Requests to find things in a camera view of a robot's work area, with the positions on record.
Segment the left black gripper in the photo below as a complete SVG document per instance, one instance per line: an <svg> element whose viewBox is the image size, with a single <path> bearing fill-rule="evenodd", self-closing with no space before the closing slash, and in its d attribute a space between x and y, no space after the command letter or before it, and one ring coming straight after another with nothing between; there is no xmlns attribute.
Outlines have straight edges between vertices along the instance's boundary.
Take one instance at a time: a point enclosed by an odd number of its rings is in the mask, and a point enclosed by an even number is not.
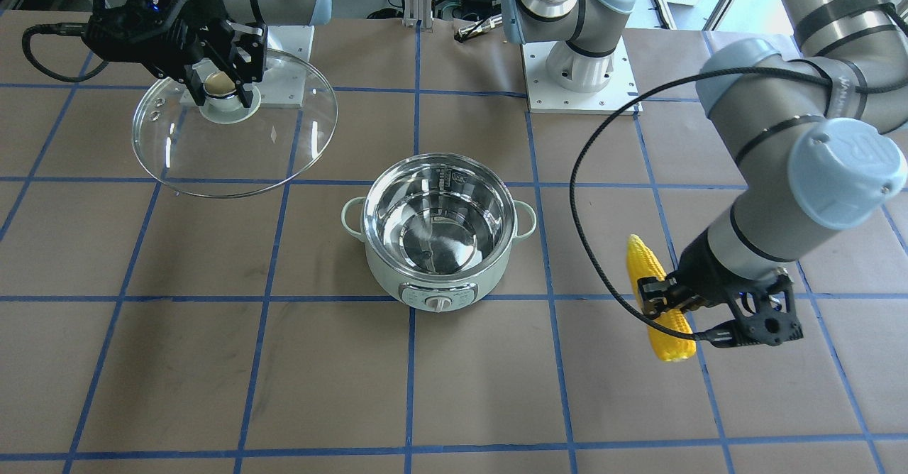
<svg viewBox="0 0 908 474"><path fill-rule="evenodd" d="M777 347L804 337L787 270L778 268L761 280L743 279L719 263L706 233L684 249L670 279L640 277L636 287L644 316L729 306L732 319L706 332L717 348Z"/></svg>

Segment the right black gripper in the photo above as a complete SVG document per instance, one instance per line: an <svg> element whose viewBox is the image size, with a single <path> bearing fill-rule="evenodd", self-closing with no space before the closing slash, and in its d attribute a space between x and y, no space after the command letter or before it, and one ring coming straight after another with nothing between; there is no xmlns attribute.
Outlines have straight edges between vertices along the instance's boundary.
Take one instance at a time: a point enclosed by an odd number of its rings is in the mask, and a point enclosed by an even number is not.
<svg viewBox="0 0 908 474"><path fill-rule="evenodd" d="M93 0L84 28L84 43L98 57L182 82L196 106L205 105L214 63L244 109L262 81L267 38L266 23L229 23L223 0Z"/></svg>

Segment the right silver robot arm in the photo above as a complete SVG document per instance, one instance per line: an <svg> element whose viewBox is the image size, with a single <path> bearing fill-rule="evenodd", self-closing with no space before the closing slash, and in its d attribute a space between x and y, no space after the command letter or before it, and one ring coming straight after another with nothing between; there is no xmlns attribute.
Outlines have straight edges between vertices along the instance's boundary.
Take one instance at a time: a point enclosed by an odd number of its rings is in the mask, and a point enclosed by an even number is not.
<svg viewBox="0 0 908 474"><path fill-rule="evenodd" d="M101 59L138 63L184 84L198 106L206 93L195 67L211 61L249 108L250 86L263 78L270 26L330 18L331 0L94 0L81 37Z"/></svg>

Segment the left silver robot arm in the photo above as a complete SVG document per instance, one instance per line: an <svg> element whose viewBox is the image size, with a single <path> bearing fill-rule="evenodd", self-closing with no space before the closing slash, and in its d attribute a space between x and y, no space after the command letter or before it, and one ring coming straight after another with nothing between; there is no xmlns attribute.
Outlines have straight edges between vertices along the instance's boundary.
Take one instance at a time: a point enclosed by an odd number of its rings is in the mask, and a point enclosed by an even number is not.
<svg viewBox="0 0 908 474"><path fill-rule="evenodd" d="M714 53L694 83L747 189L665 274L638 237L627 270L654 351L687 358L801 338L787 268L856 227L906 183L889 134L906 125L906 24L892 0L782 0L801 56L747 38Z"/></svg>

